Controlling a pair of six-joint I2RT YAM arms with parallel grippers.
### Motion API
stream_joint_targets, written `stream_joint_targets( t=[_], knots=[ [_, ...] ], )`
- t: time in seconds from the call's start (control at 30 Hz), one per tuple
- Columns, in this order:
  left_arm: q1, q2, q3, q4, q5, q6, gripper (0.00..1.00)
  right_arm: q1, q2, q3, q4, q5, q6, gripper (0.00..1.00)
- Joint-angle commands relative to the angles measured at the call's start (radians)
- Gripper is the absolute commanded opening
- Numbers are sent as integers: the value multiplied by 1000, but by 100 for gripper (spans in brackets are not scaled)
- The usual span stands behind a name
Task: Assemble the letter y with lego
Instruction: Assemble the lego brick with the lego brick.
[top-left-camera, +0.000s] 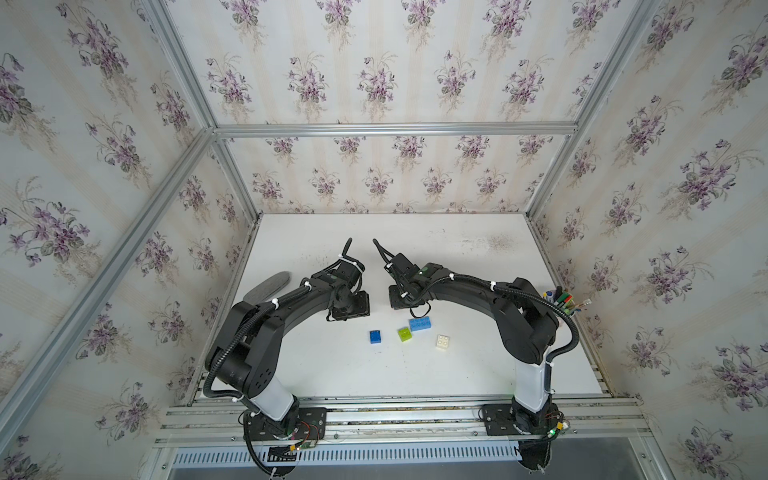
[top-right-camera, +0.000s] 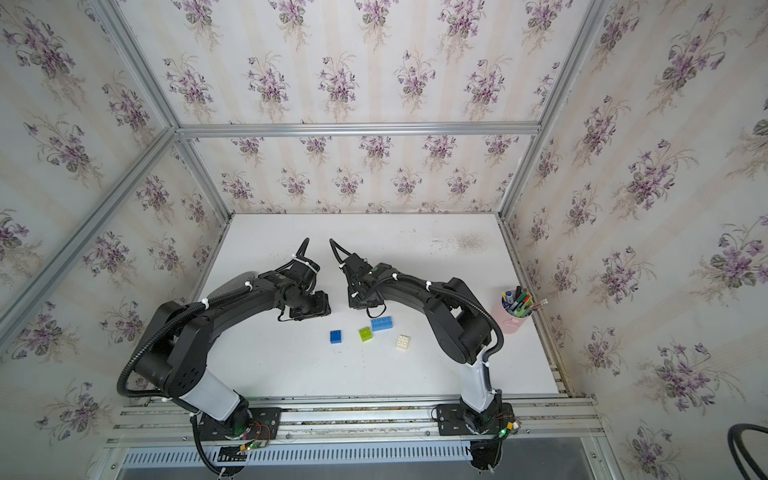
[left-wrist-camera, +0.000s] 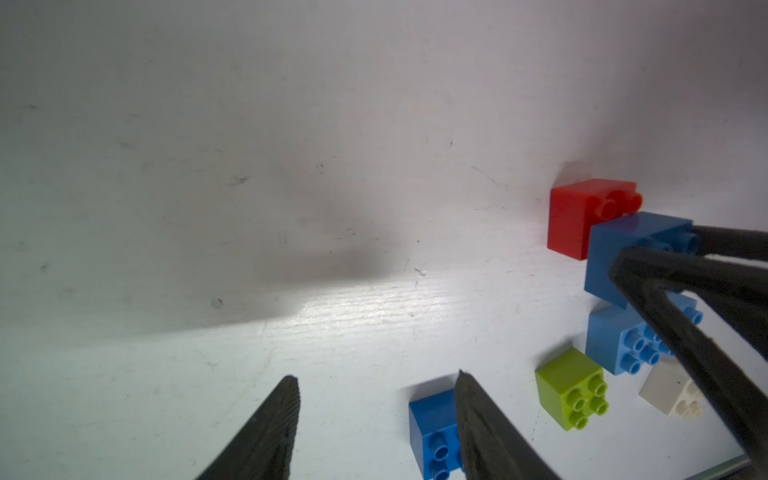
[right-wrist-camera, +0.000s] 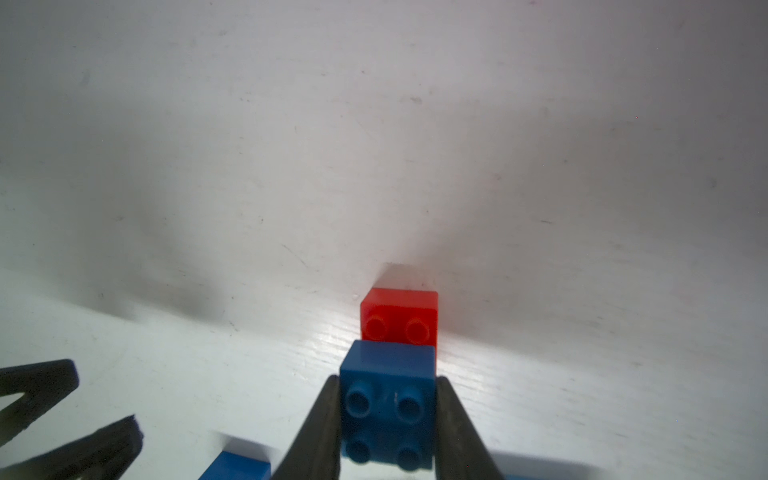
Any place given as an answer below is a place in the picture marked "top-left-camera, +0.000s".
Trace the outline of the light blue lego brick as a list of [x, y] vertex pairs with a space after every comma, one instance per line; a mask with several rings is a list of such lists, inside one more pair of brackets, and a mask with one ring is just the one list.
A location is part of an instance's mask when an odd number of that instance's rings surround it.
[[409, 320], [409, 329], [412, 332], [428, 330], [432, 327], [429, 317], [413, 318]]

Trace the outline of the green lego brick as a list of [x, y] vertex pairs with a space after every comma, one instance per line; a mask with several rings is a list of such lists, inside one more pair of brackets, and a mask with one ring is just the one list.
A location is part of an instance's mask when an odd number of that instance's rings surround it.
[[413, 338], [412, 331], [409, 327], [402, 327], [398, 329], [397, 335], [401, 342], [407, 342]]

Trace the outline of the white lego brick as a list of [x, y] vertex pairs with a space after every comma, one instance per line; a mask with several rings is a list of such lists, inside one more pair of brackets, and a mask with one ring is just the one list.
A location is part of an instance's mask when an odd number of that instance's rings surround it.
[[435, 341], [437, 349], [445, 351], [450, 347], [450, 337], [443, 334], [438, 334]]

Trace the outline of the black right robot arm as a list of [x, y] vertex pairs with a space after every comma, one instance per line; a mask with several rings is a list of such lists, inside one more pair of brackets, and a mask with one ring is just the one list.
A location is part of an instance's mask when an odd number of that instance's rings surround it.
[[394, 281], [390, 306], [413, 312], [434, 301], [456, 304], [491, 318], [505, 350], [517, 362], [513, 407], [539, 414], [551, 403], [554, 360], [574, 350], [580, 334], [566, 309], [542, 297], [526, 279], [484, 280], [443, 265], [419, 266], [373, 241]]

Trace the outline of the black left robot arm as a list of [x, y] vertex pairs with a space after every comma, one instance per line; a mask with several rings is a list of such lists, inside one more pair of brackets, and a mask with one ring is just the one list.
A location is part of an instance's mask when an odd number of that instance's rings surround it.
[[349, 238], [335, 262], [303, 278], [298, 288], [231, 307], [205, 359], [206, 398], [229, 399], [275, 422], [297, 417], [298, 399], [275, 378], [286, 334], [318, 313], [328, 322], [370, 314], [365, 266], [349, 255], [352, 242]]

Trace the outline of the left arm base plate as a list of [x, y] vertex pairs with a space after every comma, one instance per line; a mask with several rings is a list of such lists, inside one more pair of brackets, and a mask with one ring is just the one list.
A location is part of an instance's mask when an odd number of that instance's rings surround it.
[[254, 442], [289, 441], [309, 445], [324, 438], [327, 414], [326, 408], [299, 407], [277, 421], [265, 414], [248, 412], [240, 423]]

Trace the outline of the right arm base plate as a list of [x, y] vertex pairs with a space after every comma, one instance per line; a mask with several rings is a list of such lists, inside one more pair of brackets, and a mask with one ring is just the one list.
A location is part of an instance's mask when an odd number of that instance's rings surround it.
[[532, 413], [517, 403], [485, 404], [479, 409], [488, 436], [528, 435], [549, 439], [564, 429], [565, 415], [556, 404], [547, 404]]

